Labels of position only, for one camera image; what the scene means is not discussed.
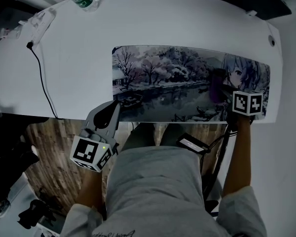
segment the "snowy landscape print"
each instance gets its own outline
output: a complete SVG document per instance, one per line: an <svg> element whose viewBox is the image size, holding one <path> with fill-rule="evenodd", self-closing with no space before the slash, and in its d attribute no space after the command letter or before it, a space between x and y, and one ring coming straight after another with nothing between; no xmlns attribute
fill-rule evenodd
<svg viewBox="0 0 296 237"><path fill-rule="evenodd" d="M120 121L220 122L229 103L213 97L213 76L239 90L263 93L263 119L270 67L243 57L179 46L117 46L112 50L114 99Z"/></svg>

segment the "screw hole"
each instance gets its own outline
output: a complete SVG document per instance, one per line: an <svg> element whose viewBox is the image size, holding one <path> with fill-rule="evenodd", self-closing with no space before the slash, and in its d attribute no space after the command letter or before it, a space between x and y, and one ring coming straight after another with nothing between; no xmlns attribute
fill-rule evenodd
<svg viewBox="0 0 296 237"><path fill-rule="evenodd" d="M271 46L275 46L275 40L274 40L273 36L269 35L268 36L268 41L269 41Z"/></svg>

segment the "gray t-shirt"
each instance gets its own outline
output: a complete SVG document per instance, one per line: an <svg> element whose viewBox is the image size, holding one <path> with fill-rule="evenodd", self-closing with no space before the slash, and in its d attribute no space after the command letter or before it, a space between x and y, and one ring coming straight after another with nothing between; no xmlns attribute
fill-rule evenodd
<svg viewBox="0 0 296 237"><path fill-rule="evenodd" d="M204 208L198 156L178 147L122 152L109 175L103 222L94 209L75 204L62 237L265 237L253 189L224 197L215 221Z"/></svg>

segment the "white shoe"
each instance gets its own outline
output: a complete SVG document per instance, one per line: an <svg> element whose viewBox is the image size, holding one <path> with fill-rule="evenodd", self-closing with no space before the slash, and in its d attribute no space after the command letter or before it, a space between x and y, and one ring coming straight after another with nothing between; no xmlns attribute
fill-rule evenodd
<svg viewBox="0 0 296 237"><path fill-rule="evenodd" d="M37 157L39 157L38 156L38 151L37 151L37 149L36 149L36 147L34 145L31 146L31 150L32 150L32 152L33 152L34 155L36 155Z"/></svg>

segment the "forearm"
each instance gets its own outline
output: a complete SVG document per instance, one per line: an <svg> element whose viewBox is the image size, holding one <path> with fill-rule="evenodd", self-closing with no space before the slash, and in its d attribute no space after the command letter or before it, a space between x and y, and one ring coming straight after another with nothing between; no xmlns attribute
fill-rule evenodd
<svg viewBox="0 0 296 237"><path fill-rule="evenodd" d="M250 121L247 117L239 119L236 143L222 191L223 197L251 183Z"/></svg>
<svg viewBox="0 0 296 237"><path fill-rule="evenodd" d="M102 201L102 173L87 170L76 202L100 211Z"/></svg>

